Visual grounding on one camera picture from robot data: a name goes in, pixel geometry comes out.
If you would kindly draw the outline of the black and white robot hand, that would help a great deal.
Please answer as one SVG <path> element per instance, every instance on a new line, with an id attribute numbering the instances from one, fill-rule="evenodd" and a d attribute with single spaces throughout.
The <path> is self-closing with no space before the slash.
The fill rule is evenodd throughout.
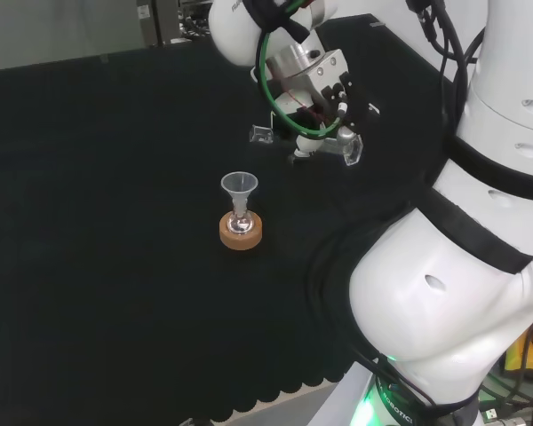
<path id="1" fill-rule="evenodd" d="M 293 44 L 265 59 L 265 83 L 280 89 L 271 126 L 284 142 L 293 142 L 292 162 L 321 152 L 353 166 L 362 157 L 364 139 L 378 110 L 353 81 L 340 49 Z"/>

